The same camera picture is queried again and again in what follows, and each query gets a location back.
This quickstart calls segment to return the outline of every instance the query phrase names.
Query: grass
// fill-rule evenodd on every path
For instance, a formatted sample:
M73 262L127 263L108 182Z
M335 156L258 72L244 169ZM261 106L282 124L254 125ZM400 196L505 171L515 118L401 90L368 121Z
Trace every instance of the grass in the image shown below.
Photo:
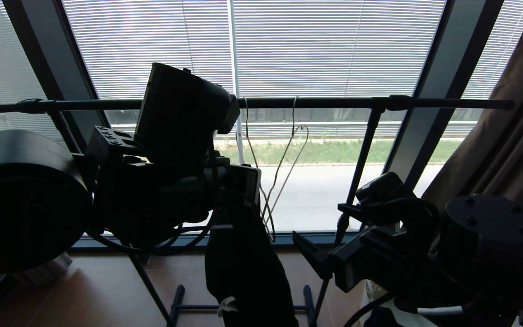
M376 139L372 143L369 156L367 157L367 163L384 163L389 155L389 151L393 145L393 142L394 141L392 139ZM309 140L307 145L304 147L304 151L301 153L297 163L354 164L356 163L362 143L363 141L361 139L353 141ZM437 148L435 149L429 162L445 162L460 143L461 141L450 139L439 141ZM293 142L288 149L288 153L284 158L284 162L292 163L302 146L303 141L298 140ZM234 143L227 143L221 146L216 145L216 148L218 148L224 157L230 158L232 163L238 162L237 147ZM259 164L278 164L285 148L286 143L268 142L264 144L253 144L253 149L255 150L256 158ZM246 141L243 142L243 151L245 162L253 164L252 153Z

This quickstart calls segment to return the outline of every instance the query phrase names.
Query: brown curtain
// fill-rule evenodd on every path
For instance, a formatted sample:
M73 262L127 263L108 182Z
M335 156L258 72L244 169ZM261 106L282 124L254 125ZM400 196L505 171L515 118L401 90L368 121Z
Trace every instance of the brown curtain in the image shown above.
M523 205L523 35L491 99L512 99L515 107L484 109L423 195L439 208L451 198L475 193Z

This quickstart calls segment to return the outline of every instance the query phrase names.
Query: road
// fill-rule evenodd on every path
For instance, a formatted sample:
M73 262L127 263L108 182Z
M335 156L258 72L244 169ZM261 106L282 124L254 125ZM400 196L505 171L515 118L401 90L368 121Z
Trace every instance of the road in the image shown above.
M421 180L415 188L415 194L421 196L441 165L427 166ZM367 165L359 185L373 180L382 172L382 165ZM268 194L276 174L275 166L260 167L261 186ZM290 175L282 195L272 213L276 230L333 230L340 212L338 203L346 200L354 166L296 166ZM289 171L289 166L280 168L278 182L271 193L273 205ZM358 228L357 221L351 222L351 228Z

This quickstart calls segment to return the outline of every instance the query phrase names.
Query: brown floor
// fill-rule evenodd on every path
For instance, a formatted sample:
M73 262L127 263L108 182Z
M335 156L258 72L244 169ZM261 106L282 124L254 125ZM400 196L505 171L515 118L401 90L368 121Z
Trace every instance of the brown floor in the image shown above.
M302 289L312 288L314 302L321 281L297 253L279 253L294 304L304 304ZM184 304L217 304L205 286L202 254L155 257L145 267L166 307L177 285L185 285ZM331 281L318 326L342 326L360 308L363 285L344 294ZM300 326L308 325L304 314ZM65 277L48 287L17 286L0 305L0 327L154 327L164 326L151 296L123 255L78 255ZM183 313L179 327L222 327L216 314Z

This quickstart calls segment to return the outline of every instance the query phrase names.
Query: curtain fold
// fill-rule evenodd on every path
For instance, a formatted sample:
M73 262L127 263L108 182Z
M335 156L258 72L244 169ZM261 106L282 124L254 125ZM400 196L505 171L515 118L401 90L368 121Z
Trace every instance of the curtain fold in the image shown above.
M502 195L523 205L523 35L491 99L513 99L513 110L484 109L425 191L440 209L467 194Z

